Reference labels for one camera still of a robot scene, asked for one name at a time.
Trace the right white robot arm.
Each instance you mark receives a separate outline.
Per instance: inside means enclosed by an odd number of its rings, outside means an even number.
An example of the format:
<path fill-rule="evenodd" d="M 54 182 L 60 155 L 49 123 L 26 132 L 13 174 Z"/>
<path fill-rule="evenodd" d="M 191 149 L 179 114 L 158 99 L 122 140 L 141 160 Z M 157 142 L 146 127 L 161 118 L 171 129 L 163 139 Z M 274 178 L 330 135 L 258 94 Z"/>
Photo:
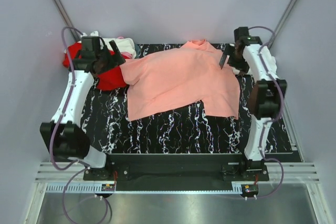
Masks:
<path fill-rule="evenodd" d="M 268 133 L 282 115 L 287 89 L 286 80 L 277 75 L 276 60 L 268 44 L 249 32 L 249 27 L 236 28 L 234 44 L 226 44 L 219 60 L 221 68 L 229 65 L 240 73 L 251 74 L 255 84 L 248 100 L 251 114 L 249 138 L 238 167 L 239 176 L 244 180 L 250 180 L 264 170 Z"/>

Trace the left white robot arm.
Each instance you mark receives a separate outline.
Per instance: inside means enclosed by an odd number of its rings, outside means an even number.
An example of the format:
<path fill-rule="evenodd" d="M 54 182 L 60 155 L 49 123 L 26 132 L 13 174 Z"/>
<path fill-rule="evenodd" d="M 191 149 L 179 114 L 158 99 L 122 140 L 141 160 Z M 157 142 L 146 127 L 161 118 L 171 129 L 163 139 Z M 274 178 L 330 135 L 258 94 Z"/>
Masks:
<path fill-rule="evenodd" d="M 106 163 L 106 154 L 94 148 L 82 130 L 81 113 L 97 75 L 125 63 L 125 59 L 116 40 L 105 41 L 100 36 L 82 37 L 76 56 L 68 54 L 67 57 L 69 76 L 65 93 L 50 122 L 40 125 L 40 133 L 56 170 L 66 170 L 79 163 L 95 168 L 95 174 L 107 180 L 113 175 L 113 167 Z M 57 165 L 56 160 L 61 158 L 67 159 L 70 165 Z"/>

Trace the salmon pink t-shirt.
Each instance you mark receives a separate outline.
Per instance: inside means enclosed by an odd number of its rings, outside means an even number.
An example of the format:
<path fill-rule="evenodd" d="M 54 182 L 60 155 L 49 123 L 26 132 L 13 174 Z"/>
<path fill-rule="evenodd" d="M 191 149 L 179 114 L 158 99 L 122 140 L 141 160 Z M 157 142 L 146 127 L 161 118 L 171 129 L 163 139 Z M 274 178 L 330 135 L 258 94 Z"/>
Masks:
<path fill-rule="evenodd" d="M 129 59 L 121 65 L 130 121 L 204 104 L 208 116 L 238 118 L 240 86 L 232 68 L 219 66 L 222 51 L 206 40 Z"/>

